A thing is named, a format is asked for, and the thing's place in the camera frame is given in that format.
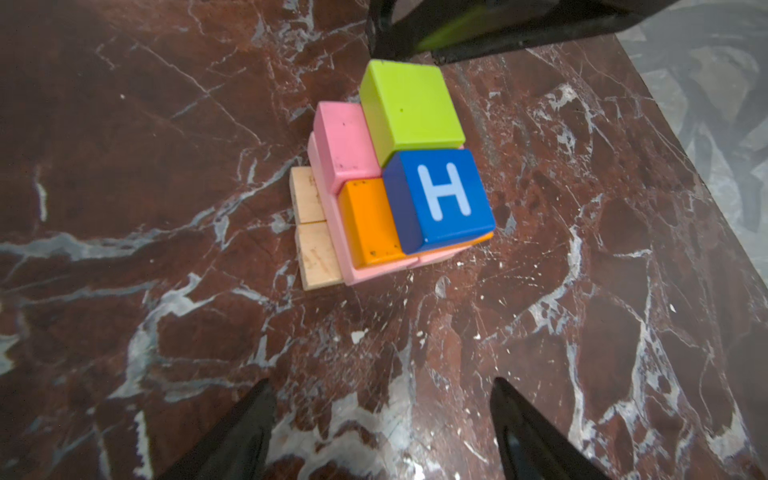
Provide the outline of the green cube block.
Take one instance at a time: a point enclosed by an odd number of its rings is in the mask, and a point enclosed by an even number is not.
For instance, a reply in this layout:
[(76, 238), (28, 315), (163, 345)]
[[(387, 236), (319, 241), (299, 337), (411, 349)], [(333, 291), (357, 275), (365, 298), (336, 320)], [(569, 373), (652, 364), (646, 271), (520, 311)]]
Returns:
[(372, 60), (361, 82), (360, 101), (381, 167), (400, 151), (459, 148), (466, 141), (436, 66)]

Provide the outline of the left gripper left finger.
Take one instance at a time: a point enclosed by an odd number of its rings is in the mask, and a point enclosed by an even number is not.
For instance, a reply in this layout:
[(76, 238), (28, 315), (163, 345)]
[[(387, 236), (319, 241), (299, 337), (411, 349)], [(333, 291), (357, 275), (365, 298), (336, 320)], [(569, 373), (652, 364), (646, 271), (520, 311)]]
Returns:
[(277, 400), (268, 379), (259, 381), (161, 479), (262, 479), (275, 425)]

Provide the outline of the blue letter H block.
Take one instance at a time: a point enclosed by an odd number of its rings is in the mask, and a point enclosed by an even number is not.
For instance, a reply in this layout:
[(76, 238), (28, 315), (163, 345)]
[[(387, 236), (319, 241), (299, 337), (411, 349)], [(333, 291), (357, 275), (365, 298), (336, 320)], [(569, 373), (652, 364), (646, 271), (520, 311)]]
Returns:
[(496, 227), (477, 165), (467, 149), (397, 152), (382, 179), (407, 255), (473, 241)]

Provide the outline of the orange wood block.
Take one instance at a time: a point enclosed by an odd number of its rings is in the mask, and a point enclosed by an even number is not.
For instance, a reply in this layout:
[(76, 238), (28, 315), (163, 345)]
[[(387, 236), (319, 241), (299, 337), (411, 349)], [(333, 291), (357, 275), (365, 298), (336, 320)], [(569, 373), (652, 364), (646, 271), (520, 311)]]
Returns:
[[(347, 182), (338, 202), (354, 266), (371, 267), (426, 253), (403, 252), (382, 178)], [(478, 243), (492, 235), (466, 243)]]

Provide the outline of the natural wood block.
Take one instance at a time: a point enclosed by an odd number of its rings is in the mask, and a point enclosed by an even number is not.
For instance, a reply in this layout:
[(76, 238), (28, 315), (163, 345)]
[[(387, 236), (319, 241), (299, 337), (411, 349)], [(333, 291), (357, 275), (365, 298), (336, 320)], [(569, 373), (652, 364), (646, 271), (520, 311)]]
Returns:
[(289, 187), (294, 216), (298, 224), (325, 221), (318, 188), (309, 166), (290, 169)]
[(299, 224), (295, 240), (302, 287), (305, 291), (343, 283), (326, 222)]

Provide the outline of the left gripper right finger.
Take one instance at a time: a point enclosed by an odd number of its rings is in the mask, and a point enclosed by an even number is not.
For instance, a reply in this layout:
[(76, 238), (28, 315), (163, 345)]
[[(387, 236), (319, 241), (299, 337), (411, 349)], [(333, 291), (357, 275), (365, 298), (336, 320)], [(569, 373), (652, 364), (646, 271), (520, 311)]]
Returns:
[(490, 412), (507, 479), (605, 479), (522, 394), (494, 379)]

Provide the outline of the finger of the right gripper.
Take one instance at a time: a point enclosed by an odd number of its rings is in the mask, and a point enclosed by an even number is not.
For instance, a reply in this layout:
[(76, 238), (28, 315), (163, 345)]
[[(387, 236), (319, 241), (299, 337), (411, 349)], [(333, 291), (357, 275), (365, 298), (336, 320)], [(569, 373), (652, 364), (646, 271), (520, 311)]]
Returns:
[(372, 1), (366, 35), (373, 59), (428, 52), (437, 65), (615, 34), (674, 0)]

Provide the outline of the pink long block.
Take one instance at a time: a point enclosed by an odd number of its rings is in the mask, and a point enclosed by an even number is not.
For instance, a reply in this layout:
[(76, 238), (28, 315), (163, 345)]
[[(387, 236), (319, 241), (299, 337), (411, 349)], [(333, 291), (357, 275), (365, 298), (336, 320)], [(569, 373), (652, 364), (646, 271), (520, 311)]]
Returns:
[(417, 257), (408, 257), (403, 260), (374, 265), (371, 267), (356, 268), (354, 266), (336, 196), (331, 194), (325, 185), (321, 169), (321, 155), (318, 151), (314, 133), (311, 133), (309, 136), (307, 152), (315, 185), (318, 190), (318, 196), (323, 207), (331, 241), (344, 283), (351, 286), (373, 278), (415, 267), (418, 260)]

